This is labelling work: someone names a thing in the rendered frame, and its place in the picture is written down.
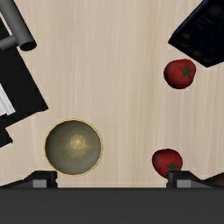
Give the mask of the grey porcelain bowl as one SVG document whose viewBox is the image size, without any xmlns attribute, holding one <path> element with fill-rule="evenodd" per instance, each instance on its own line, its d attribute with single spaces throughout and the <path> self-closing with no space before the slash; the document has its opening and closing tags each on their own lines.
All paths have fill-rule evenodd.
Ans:
<svg viewBox="0 0 224 224">
<path fill-rule="evenodd" d="M 80 119 L 66 119 L 50 128 L 44 144 L 45 158 L 68 177 L 91 172 L 101 161 L 103 144 L 99 131 Z"/>
</svg>

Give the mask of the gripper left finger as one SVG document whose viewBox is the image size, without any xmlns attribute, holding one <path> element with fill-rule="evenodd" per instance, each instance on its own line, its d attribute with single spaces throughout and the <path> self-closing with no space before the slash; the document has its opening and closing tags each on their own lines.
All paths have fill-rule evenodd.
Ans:
<svg viewBox="0 0 224 224">
<path fill-rule="evenodd" d="M 2 188 L 57 188 L 56 171 L 34 171 L 24 179 L 2 185 Z"/>
</svg>

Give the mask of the red tomato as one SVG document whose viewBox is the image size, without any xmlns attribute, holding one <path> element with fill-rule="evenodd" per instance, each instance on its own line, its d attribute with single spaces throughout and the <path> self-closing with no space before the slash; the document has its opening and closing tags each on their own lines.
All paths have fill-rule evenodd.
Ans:
<svg viewBox="0 0 224 224">
<path fill-rule="evenodd" d="M 164 79 L 175 89 L 184 89 L 193 83 L 196 66 L 189 59 L 177 59 L 169 62 L 164 69 Z"/>
<path fill-rule="evenodd" d="M 183 166 L 182 157 L 172 149 L 157 150 L 151 161 L 156 172 L 163 178 L 166 178 L 167 172 L 180 171 Z"/>
</svg>

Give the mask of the dark blue cereal box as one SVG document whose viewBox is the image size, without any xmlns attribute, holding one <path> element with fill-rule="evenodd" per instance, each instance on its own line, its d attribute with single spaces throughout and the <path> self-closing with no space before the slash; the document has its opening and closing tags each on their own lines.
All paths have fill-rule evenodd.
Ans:
<svg viewBox="0 0 224 224">
<path fill-rule="evenodd" d="M 224 62 L 224 0 L 203 0 L 168 43 L 204 67 Z"/>
</svg>

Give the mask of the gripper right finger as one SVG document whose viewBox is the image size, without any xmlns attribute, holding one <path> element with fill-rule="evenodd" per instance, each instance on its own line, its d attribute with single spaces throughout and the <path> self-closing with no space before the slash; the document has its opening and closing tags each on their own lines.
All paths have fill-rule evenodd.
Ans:
<svg viewBox="0 0 224 224">
<path fill-rule="evenodd" d="M 224 188 L 224 172 L 200 179 L 190 171 L 168 171 L 167 188 Z"/>
</svg>

